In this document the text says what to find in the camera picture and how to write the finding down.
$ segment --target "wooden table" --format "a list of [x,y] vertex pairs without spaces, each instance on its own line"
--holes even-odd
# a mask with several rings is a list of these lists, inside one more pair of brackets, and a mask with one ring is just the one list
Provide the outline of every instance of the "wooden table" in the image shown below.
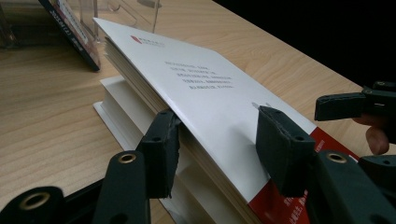
[[[161,3],[155,33],[218,51],[311,120],[319,96],[361,90],[210,0]],[[0,50],[0,209],[31,188],[57,186],[64,195],[84,188],[121,151],[92,106],[104,98],[100,79],[118,74],[98,48],[98,73],[70,46]],[[358,155],[370,154],[367,127],[314,122]],[[151,214],[152,223],[173,222],[157,200]]]

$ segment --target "hand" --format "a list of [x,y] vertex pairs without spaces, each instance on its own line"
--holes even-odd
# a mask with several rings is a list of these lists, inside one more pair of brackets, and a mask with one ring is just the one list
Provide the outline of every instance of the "hand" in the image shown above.
[[366,132],[366,139],[373,154],[381,155],[388,152],[389,139],[385,128],[389,126],[389,118],[363,114],[360,118],[353,120],[359,124],[371,126]]

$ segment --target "booklet cover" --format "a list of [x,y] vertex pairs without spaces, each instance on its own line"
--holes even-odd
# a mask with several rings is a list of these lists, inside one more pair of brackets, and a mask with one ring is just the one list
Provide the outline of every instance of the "booklet cover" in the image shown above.
[[190,151],[250,222],[308,223],[305,197],[279,195],[256,153],[258,106],[283,111],[316,139],[355,157],[309,119],[211,49],[95,19],[107,35],[107,58],[154,112],[160,97],[191,136]]

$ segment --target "metal ring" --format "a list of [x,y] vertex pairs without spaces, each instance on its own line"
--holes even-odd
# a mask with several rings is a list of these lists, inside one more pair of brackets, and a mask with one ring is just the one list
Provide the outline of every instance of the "metal ring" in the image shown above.
[[50,194],[48,192],[38,192],[31,194],[23,199],[20,203],[20,209],[22,210],[32,210],[35,209],[50,199]]
[[331,161],[338,162],[338,163],[347,163],[347,159],[340,154],[328,153],[326,156],[327,156],[327,159],[329,159]]
[[133,162],[134,160],[136,160],[136,155],[132,153],[124,154],[119,157],[120,163],[129,163],[129,162]]

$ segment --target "clamp jaw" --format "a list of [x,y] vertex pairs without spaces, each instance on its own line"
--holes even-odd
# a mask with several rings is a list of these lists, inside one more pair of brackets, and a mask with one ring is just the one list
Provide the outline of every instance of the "clamp jaw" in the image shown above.
[[396,143],[396,83],[377,81],[361,92],[324,95],[317,99],[315,120],[359,118],[366,113],[389,118],[385,133],[389,142]]
[[282,111],[260,106],[256,150],[279,193],[307,189],[311,223],[396,223],[396,156],[315,151],[315,140]]
[[111,158],[104,179],[67,197],[56,187],[27,190],[1,211],[0,223],[150,223],[149,199],[171,196],[179,124],[173,111],[160,112],[136,150]]

